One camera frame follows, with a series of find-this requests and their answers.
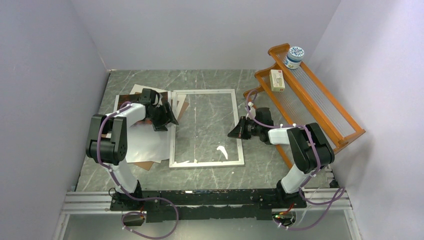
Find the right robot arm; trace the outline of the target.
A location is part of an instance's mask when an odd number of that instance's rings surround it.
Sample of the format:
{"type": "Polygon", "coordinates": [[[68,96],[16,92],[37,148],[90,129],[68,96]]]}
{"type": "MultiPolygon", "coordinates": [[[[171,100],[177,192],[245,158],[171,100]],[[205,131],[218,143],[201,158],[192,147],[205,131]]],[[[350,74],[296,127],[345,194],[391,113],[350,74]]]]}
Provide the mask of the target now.
{"type": "Polygon", "coordinates": [[[267,107],[257,108],[253,117],[242,116],[227,136],[240,140],[259,137],[266,145],[290,147],[294,164],[278,182],[277,187],[281,190],[274,195],[276,204],[282,208],[294,201],[294,193],[298,193],[308,180],[335,160],[333,148],[318,123],[276,126],[267,107]]]}

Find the red and white photo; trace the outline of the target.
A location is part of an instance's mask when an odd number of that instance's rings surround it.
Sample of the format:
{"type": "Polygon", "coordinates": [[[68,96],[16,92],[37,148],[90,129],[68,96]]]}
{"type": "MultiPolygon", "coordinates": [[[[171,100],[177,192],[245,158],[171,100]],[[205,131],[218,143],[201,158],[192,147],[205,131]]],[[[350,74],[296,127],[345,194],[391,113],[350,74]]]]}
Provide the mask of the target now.
{"type": "Polygon", "coordinates": [[[110,127],[118,127],[111,136],[119,141],[128,163],[160,162],[169,158],[170,125],[178,125],[169,102],[169,93],[143,88],[122,95],[116,111],[107,114],[110,127]]]}

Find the white picture frame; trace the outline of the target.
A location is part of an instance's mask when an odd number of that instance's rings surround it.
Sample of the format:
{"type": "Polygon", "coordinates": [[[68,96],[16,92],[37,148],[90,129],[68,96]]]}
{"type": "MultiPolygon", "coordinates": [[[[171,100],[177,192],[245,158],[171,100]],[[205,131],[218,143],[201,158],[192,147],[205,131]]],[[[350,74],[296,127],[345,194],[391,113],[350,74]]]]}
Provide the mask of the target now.
{"type": "Polygon", "coordinates": [[[188,108],[179,125],[172,125],[169,168],[244,166],[240,139],[227,134],[239,120],[234,89],[188,89],[173,91],[176,101],[186,95],[188,108]]]}

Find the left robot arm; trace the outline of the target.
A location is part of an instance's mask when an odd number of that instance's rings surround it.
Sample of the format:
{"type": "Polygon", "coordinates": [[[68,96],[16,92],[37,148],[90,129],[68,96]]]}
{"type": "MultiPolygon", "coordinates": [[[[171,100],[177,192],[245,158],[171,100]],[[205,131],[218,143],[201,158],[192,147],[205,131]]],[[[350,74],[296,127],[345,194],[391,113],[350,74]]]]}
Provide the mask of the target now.
{"type": "Polygon", "coordinates": [[[147,122],[154,133],[166,132],[169,124],[179,125],[164,93],[144,88],[129,94],[114,112],[95,114],[90,120],[85,152],[102,166],[114,182],[113,204],[137,210],[143,206],[143,191],[126,161],[128,130],[147,122]]]}

